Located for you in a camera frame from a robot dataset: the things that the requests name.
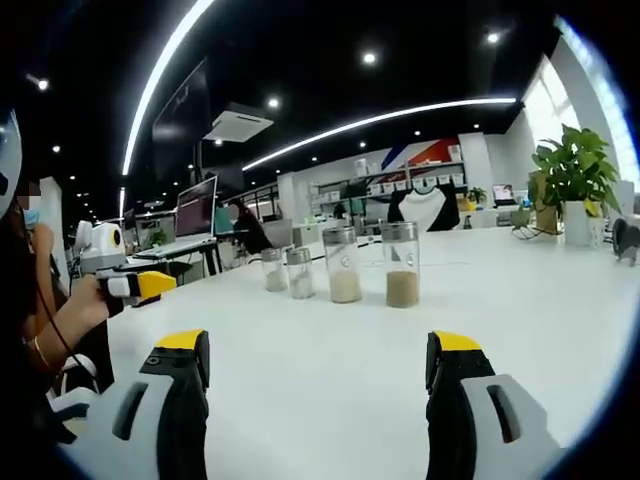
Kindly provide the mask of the person's left hand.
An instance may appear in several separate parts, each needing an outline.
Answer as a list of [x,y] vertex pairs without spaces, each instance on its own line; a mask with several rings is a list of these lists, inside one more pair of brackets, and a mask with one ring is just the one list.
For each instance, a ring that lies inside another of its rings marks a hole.
[[111,296],[103,289],[103,282],[103,278],[86,275],[76,283],[69,297],[68,305],[71,307],[72,316],[86,331],[118,315],[124,309],[124,303],[120,298]]

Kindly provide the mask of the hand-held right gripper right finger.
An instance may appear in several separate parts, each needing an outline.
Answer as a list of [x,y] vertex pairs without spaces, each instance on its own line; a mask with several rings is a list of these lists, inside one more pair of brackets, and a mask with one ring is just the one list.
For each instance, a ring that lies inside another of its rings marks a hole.
[[543,406],[473,339],[428,335],[428,479],[540,479],[561,459]]

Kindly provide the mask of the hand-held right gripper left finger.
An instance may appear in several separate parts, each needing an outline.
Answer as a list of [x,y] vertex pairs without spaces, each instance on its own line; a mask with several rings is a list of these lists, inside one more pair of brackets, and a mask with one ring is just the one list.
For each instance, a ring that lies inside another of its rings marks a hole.
[[202,329],[158,341],[135,375],[90,401],[60,450],[88,479],[205,479],[209,349]]

